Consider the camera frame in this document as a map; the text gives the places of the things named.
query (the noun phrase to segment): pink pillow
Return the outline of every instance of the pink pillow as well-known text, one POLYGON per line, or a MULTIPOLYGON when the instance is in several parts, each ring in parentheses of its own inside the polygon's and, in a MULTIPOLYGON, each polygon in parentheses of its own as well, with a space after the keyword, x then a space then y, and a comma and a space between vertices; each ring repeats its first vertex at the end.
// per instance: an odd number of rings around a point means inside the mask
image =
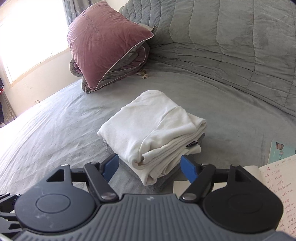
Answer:
POLYGON ((91 90, 130 50, 152 37, 148 29, 131 22, 106 1, 84 10, 70 24, 67 35, 73 58, 91 90))

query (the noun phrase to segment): gray quilted blanket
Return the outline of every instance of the gray quilted blanket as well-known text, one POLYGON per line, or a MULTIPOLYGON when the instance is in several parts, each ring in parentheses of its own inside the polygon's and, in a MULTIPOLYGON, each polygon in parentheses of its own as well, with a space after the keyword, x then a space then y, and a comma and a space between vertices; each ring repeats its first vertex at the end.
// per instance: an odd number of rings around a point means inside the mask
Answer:
POLYGON ((120 12, 155 26, 151 59, 296 116, 296 7, 289 0, 130 0, 120 12))

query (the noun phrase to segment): gray towel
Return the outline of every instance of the gray towel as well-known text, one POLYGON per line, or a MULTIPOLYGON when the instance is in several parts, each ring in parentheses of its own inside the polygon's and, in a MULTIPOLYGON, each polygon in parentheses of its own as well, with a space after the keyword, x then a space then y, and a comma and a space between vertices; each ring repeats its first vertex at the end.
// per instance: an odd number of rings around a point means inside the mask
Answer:
MULTIPOLYGON (((205 134, 203 133, 201 137, 197 140, 198 144, 201 145, 203 138, 205 137, 205 134)), ((110 154, 113 154, 113 150, 110 148, 107 142, 104 141, 104 144, 107 147, 107 150, 110 154)), ((119 169, 123 168, 124 170, 128 171, 130 175, 135 177, 140 181, 140 178, 132 171, 132 169, 129 168, 127 164, 124 163, 121 159, 119 160, 119 169)), ((157 179, 156 183, 153 185, 146 186, 147 193, 160 193, 169 183, 174 181, 175 177, 181 172, 180 164, 175 166, 167 175, 162 176, 157 179)))

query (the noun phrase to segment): white cloth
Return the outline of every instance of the white cloth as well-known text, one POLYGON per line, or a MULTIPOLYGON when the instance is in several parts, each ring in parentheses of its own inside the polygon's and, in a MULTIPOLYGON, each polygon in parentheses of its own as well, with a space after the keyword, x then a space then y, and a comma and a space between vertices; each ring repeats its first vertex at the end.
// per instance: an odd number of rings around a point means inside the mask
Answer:
POLYGON ((199 145, 186 145, 196 141, 206 125, 164 93, 149 90, 105 122, 98 135, 146 186, 168 174, 182 155, 200 152, 199 145))

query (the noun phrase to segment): curtain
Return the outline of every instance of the curtain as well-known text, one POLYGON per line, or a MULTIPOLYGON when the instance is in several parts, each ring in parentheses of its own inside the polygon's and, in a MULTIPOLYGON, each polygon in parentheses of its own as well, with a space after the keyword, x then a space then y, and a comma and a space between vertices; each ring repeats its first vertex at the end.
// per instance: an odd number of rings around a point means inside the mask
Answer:
POLYGON ((63 0, 68 25, 92 4, 101 0, 63 0))
MULTIPOLYGON (((0 79, 0 89, 2 89, 3 83, 0 79)), ((0 124, 4 123, 7 125, 9 122, 15 119, 15 114, 7 100, 7 97, 4 92, 0 94, 0 124)))

